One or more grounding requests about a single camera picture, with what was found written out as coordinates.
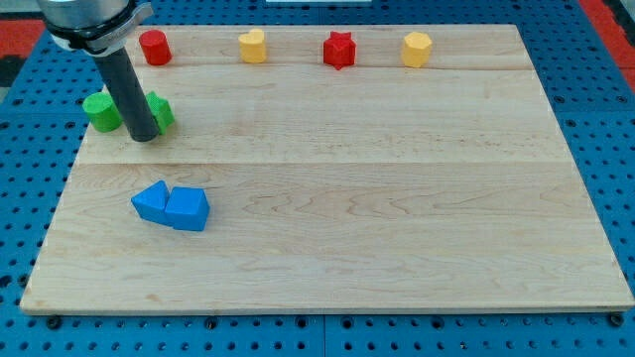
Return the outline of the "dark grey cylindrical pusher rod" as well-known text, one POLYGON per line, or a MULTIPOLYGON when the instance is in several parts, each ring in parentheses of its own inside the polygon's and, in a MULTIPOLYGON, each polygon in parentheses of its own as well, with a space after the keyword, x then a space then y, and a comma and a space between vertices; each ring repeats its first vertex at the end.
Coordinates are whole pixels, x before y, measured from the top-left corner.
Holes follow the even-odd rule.
POLYGON ((159 135, 137 74, 124 48, 93 59, 133 141, 148 142, 159 135))

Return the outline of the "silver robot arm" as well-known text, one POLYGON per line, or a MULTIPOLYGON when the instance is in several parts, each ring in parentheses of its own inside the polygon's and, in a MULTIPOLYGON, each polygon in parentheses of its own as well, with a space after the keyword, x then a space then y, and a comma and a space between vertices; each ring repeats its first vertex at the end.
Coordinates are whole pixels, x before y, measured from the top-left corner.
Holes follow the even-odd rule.
POLYGON ((39 0, 54 41, 67 51, 91 56, 131 138, 148 142, 159 135, 142 86, 127 54, 128 36, 154 14, 136 0, 39 0))

